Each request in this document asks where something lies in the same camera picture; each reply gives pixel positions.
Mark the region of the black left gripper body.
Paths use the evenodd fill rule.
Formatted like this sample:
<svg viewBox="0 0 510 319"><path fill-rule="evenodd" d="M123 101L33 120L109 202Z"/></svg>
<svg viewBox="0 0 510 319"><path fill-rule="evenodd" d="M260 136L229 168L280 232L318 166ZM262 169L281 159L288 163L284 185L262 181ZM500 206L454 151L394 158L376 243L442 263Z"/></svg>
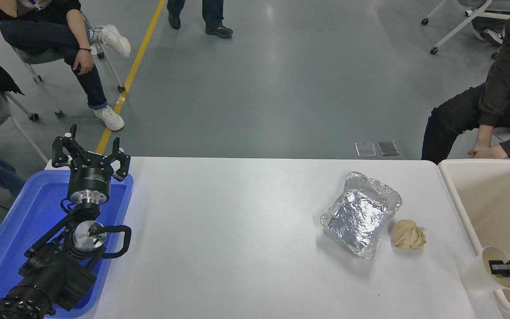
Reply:
<svg viewBox="0 0 510 319"><path fill-rule="evenodd" d="M72 162L67 194L73 195L77 192L89 190L109 195L112 174L113 169L111 166L102 167L99 164L87 165L84 162Z"/></svg>

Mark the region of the person's hand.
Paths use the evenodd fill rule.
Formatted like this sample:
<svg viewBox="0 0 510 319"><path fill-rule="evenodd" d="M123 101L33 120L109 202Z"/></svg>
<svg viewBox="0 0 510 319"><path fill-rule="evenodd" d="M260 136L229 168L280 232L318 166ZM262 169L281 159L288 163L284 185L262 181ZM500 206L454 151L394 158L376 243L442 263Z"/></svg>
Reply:
<svg viewBox="0 0 510 319"><path fill-rule="evenodd" d="M75 71L77 75L85 75L91 72L94 66L95 64L91 52L85 49L79 49L72 70Z"/></svg>

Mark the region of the person's right hand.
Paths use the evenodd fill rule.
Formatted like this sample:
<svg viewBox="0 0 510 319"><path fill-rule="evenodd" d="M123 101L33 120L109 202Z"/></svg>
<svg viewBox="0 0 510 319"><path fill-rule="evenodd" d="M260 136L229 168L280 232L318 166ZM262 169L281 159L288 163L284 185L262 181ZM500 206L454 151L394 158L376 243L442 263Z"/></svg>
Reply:
<svg viewBox="0 0 510 319"><path fill-rule="evenodd" d="M494 158L493 147L489 141L476 140L474 147L468 151L470 158Z"/></svg>

